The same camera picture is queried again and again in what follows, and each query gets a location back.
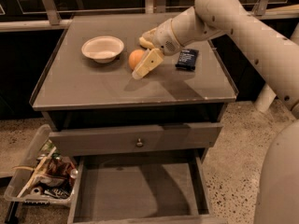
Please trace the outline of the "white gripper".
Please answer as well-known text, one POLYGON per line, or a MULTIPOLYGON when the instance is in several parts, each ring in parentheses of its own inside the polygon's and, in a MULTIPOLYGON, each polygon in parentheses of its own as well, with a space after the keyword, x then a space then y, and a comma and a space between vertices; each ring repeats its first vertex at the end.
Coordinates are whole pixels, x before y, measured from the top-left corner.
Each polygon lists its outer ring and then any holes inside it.
POLYGON ((169 19, 157 28, 145 32, 141 36, 141 41, 145 44, 153 42, 157 49, 147 49, 144 52, 132 73, 133 78, 145 77, 163 62, 164 55, 170 56, 178 53, 183 48, 182 35, 183 32, 175 19, 169 19))

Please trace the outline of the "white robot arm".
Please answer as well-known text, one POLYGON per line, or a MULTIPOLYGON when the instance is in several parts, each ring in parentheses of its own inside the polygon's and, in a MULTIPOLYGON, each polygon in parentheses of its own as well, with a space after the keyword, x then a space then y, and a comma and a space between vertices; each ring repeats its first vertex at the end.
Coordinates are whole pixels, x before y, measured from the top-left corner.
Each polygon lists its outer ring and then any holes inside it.
MULTIPOLYGON (((248 13, 239 0, 194 5, 139 38, 140 79, 193 41, 228 35, 294 116, 299 113, 299 46, 248 13)), ((254 224, 299 224, 299 119, 283 129, 263 161, 254 224)))

